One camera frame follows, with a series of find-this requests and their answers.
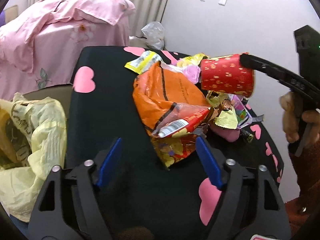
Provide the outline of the person's right hand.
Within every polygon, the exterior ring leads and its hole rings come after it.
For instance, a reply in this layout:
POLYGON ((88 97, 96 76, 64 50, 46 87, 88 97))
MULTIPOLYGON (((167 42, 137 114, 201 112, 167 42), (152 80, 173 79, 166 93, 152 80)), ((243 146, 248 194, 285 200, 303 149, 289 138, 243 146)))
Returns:
MULTIPOLYGON (((280 105, 284 110, 283 113, 283 131, 289 143, 299 140, 298 123, 299 119, 294 113, 295 94, 288 92, 279 99, 280 105)), ((305 111, 302 113, 302 120, 311 124, 310 133, 305 141, 305 148, 310 148, 319 140, 319 113, 315 110, 305 111)))

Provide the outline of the person's red sleeve forearm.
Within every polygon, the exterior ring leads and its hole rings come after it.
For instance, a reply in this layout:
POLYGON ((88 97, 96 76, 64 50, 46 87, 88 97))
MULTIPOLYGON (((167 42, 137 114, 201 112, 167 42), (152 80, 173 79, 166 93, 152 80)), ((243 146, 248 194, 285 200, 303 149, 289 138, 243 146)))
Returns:
POLYGON ((299 197, 285 203, 291 235, 295 235, 319 206, 319 142, 304 149, 300 157, 289 156, 300 188, 299 197))

